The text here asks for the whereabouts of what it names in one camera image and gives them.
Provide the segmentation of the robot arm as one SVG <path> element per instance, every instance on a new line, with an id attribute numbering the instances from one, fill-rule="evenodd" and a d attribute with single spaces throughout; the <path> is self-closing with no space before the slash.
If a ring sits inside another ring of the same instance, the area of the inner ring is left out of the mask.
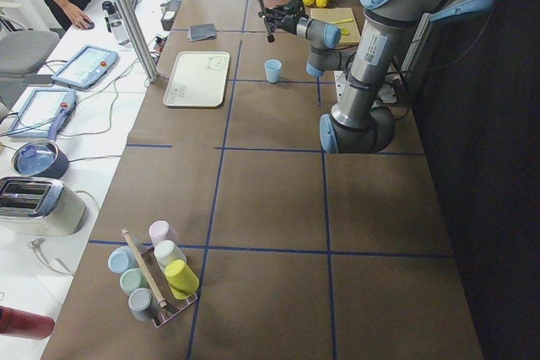
<path id="1" fill-rule="evenodd" d="M 423 14 L 433 21 L 469 19 L 493 8 L 495 0 L 359 0 L 364 27 L 354 52 L 337 49 L 341 31 L 335 24 L 313 19 L 302 0 L 284 6 L 262 7 L 268 41 L 277 29 L 310 42 L 306 71 L 320 77 L 326 71 L 343 71 L 346 83 L 330 113 L 320 119 L 320 141 L 327 153 L 377 153 L 395 134 L 395 118 L 378 93 L 385 82 L 405 29 Z"/>

